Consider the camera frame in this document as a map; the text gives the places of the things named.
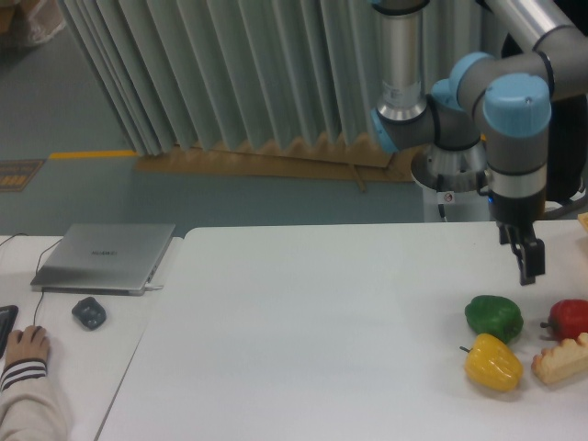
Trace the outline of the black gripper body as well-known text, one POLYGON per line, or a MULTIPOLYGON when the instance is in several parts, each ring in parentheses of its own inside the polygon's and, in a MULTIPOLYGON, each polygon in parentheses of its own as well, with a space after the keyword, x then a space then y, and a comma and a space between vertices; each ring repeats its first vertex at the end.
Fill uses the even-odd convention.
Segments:
POLYGON ((479 195, 488 199, 489 211, 496 221, 523 228, 544 213, 546 170, 522 175, 483 170, 476 173, 475 183, 479 195))

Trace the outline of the striped cuff white sleeve forearm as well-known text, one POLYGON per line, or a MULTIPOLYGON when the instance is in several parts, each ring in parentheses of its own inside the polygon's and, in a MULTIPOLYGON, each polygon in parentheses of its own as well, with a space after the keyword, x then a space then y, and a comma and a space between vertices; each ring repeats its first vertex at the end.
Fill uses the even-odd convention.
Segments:
POLYGON ((8 365, 1 377, 2 440, 67 440, 58 398, 47 365, 29 358, 8 365))

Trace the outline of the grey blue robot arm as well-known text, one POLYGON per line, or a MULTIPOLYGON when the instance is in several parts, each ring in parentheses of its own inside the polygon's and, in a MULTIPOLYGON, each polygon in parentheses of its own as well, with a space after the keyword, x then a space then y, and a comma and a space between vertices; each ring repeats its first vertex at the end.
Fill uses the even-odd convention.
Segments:
POLYGON ((521 53, 497 59, 473 52, 430 93, 422 84, 423 1, 375 1, 382 42, 382 89, 371 112, 382 148, 483 148, 471 166, 474 191, 488 200, 500 241, 515 255, 520 281, 545 272, 534 232, 544 215, 548 125, 554 102, 587 91, 587 39, 552 1, 490 1, 521 53))

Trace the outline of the person's hand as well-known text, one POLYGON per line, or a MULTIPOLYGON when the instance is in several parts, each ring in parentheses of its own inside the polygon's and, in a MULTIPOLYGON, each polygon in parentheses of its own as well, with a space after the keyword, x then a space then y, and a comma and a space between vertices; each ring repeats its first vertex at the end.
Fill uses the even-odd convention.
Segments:
POLYGON ((47 365, 50 339, 42 326, 30 325, 24 331, 14 330, 7 338, 5 368, 27 361, 47 365))

